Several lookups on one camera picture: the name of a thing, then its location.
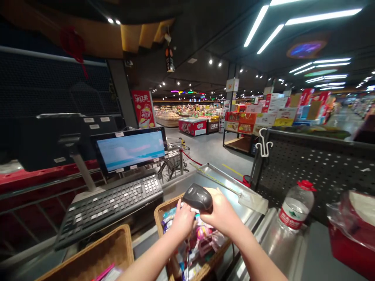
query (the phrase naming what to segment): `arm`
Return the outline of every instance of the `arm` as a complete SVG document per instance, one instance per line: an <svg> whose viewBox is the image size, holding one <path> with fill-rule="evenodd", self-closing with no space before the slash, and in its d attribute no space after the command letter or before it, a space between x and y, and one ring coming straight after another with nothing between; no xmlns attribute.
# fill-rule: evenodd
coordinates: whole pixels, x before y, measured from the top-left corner
<svg viewBox="0 0 375 281"><path fill-rule="evenodd" d="M118 281L156 280L175 249L193 229L195 212L191 212L190 209L191 207L186 203L181 209L177 208L171 229L129 266Z"/></svg>
<svg viewBox="0 0 375 281"><path fill-rule="evenodd" d="M229 237L239 248L246 269L252 280L287 280L263 251L253 233L242 223L226 197L215 189L207 189L212 195L212 214L201 214L201 219Z"/></svg>

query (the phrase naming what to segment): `barcode scanner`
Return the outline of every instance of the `barcode scanner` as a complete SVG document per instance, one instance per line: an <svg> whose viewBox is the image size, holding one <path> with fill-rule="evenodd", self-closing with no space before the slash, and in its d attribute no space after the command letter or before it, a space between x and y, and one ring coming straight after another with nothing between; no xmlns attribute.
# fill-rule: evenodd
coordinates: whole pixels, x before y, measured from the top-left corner
<svg viewBox="0 0 375 281"><path fill-rule="evenodd" d="M213 203L211 194L202 186L193 183L182 197L182 201L199 211L212 213Z"/></svg>

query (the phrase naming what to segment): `red rope barrier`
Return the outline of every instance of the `red rope barrier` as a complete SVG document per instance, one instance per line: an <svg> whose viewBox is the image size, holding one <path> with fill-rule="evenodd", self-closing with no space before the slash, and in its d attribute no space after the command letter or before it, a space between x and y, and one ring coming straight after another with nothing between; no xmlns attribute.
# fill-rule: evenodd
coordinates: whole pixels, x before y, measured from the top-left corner
<svg viewBox="0 0 375 281"><path fill-rule="evenodd" d="M190 158L190 156L189 155L187 155L182 149L180 150L180 152L182 152L183 154L185 154L186 155L186 157L188 157L191 161L193 161L194 163L196 163L196 164L198 164L199 166L202 166L202 164L201 163L199 163L199 162L197 162L197 161L195 161L195 160L193 160L193 159L191 159Z"/></svg>

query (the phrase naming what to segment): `yellow floor line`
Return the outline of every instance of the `yellow floor line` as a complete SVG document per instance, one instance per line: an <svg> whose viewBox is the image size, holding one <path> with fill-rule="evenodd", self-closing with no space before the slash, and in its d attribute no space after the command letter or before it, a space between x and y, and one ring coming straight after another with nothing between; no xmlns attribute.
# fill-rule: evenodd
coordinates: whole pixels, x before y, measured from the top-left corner
<svg viewBox="0 0 375 281"><path fill-rule="evenodd" d="M227 165L225 164L222 164L224 167L228 168L229 170L231 170L232 172L236 173L237 175L241 176L241 178L243 178L243 175L241 175L239 172L233 170L231 167L228 167Z"/></svg>

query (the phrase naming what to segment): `black pegboard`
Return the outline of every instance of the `black pegboard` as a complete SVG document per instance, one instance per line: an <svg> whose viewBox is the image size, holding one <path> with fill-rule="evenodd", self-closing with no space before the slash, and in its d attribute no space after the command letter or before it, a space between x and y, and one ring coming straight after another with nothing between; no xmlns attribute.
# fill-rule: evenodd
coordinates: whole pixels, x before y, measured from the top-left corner
<svg viewBox="0 0 375 281"><path fill-rule="evenodd" d="M257 157L252 186L281 207L297 181L314 184L311 216L327 224L326 203L339 201L350 189L375 196L375 145L268 130L273 142L268 158Z"/></svg>
<svg viewBox="0 0 375 281"><path fill-rule="evenodd" d="M105 66L0 52L0 119L42 113L118 114Z"/></svg>

